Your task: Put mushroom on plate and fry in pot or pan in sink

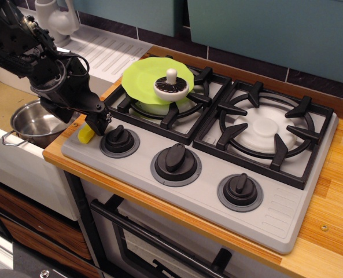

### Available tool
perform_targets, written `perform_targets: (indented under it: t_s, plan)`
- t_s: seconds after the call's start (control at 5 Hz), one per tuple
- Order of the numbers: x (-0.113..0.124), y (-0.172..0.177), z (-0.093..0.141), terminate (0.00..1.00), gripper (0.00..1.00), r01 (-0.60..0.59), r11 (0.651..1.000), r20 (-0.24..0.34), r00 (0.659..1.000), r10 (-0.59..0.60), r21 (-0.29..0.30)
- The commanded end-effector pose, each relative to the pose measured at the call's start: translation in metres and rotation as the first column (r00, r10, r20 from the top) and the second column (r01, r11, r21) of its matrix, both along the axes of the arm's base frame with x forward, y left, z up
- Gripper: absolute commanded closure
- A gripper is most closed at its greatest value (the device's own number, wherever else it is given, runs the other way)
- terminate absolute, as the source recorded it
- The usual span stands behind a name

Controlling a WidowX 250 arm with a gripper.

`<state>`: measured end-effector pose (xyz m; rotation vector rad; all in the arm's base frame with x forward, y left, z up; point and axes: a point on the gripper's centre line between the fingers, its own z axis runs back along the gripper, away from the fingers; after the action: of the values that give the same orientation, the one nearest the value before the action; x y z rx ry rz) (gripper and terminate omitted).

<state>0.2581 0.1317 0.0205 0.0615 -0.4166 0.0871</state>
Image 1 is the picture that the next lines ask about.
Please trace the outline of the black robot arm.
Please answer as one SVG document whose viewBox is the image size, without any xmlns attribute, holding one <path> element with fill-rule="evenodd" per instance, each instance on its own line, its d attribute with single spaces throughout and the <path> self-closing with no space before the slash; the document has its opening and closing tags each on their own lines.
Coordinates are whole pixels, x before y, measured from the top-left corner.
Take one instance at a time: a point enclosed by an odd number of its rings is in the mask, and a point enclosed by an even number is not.
<svg viewBox="0 0 343 278">
<path fill-rule="evenodd" d="M 90 90 L 87 60 L 59 51 L 49 31 L 12 1 L 0 1 L 0 67 L 28 78 L 42 107 L 56 118 L 68 123 L 79 112 L 95 134 L 105 134 L 112 115 Z"/>
</svg>

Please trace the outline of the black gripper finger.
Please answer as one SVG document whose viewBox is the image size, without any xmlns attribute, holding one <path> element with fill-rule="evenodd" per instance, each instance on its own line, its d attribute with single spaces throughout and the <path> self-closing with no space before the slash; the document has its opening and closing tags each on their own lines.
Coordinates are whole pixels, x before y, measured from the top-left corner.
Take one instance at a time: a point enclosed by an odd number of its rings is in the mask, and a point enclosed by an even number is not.
<svg viewBox="0 0 343 278">
<path fill-rule="evenodd" d="M 70 109 L 61 108 L 46 98 L 40 98 L 40 104 L 47 112 L 64 123 L 69 123 L 73 116 L 73 111 Z"/>
<path fill-rule="evenodd" d="M 89 114 L 85 118 L 85 122 L 98 136 L 103 136 L 105 131 L 112 121 L 112 114 L 110 112 Z"/>
</svg>

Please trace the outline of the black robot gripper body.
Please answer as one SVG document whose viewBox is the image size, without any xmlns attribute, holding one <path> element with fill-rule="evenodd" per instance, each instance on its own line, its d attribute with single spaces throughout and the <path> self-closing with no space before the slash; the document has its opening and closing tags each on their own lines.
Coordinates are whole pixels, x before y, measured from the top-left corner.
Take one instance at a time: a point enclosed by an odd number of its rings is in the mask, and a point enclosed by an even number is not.
<svg viewBox="0 0 343 278">
<path fill-rule="evenodd" d="M 81 56 L 61 56 L 54 62 L 53 69 L 41 69 L 44 80 L 31 82 L 31 89 L 40 98 L 83 115 L 109 112 L 90 89 L 89 69 L 88 62 Z"/>
</svg>

